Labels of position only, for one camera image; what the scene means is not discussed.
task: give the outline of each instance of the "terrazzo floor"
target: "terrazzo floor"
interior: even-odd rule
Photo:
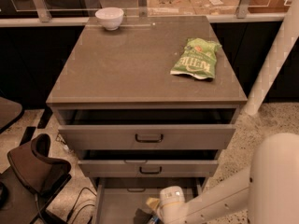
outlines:
[[[26,110],[21,119],[0,134],[0,173],[4,172],[9,164],[7,153],[19,145],[27,126],[37,126],[43,110]],[[236,132],[227,149],[219,157],[219,168],[213,177],[209,178],[205,190],[211,189],[222,180],[250,165],[254,149],[262,143],[265,137],[275,133],[299,134],[299,103],[263,104],[254,116],[246,113],[239,115]],[[72,179],[59,193],[49,206],[49,210],[66,220],[66,216],[73,207],[82,188],[90,188],[95,192],[90,180],[80,171],[75,155],[64,148],[63,143],[57,138],[58,123],[54,116],[51,117],[45,129],[36,129],[34,137],[40,133],[47,133],[51,138],[50,156],[62,158],[72,164]],[[83,190],[75,208],[75,213],[68,223],[87,223],[93,214],[94,195],[88,190]],[[247,211],[244,210],[233,215],[222,217],[208,224],[246,224]]]

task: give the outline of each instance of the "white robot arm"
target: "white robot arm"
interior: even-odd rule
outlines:
[[[255,150],[252,165],[185,203],[180,187],[160,193],[164,224],[201,224],[248,208],[249,224],[299,223],[299,135],[279,133]]]

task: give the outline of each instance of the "bag of chips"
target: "bag of chips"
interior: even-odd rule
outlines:
[[[189,38],[184,53],[170,74],[187,74],[198,79],[215,78],[216,51],[221,44],[200,38]]]

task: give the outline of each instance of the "white bowl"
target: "white bowl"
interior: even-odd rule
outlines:
[[[109,31],[119,28],[123,19],[123,10],[117,7],[105,7],[95,12],[100,24]]]

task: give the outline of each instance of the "cable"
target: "cable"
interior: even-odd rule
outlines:
[[[43,218],[43,216],[41,215],[40,208],[39,208],[39,202],[38,202],[38,194],[37,194],[37,193],[35,194],[35,199],[36,199],[36,208],[37,208],[39,217],[41,218],[41,220],[42,220],[42,222],[43,222],[44,224],[48,224],[47,221],[46,221],[46,220]]]
[[[66,222],[69,221],[69,219],[72,217],[72,215],[73,215],[73,213],[74,213],[74,211],[75,211],[75,206],[76,206],[76,204],[77,204],[77,202],[78,202],[78,198],[80,197],[82,191],[85,190],[85,189],[87,189],[87,190],[90,191],[94,196],[96,196],[96,194],[95,194],[93,191],[91,191],[89,188],[86,188],[86,187],[83,188],[83,189],[80,191],[80,193],[79,193],[79,195],[78,195],[78,197],[77,197],[77,199],[76,199],[76,201],[75,201],[75,203],[74,203],[72,209],[69,211],[69,213],[68,213],[68,215],[67,215],[67,218],[66,218]]]
[[[78,216],[78,214],[80,213],[80,211],[82,211],[85,207],[87,207],[87,206],[94,206],[94,204],[86,204],[86,205],[84,205],[84,206],[82,206],[81,208],[80,208],[80,210],[78,210],[78,212],[76,213],[76,215],[75,215],[75,217],[74,217],[74,219],[73,219],[73,221],[72,221],[72,224],[74,223],[74,221],[76,220],[76,218],[77,218],[77,216]]]

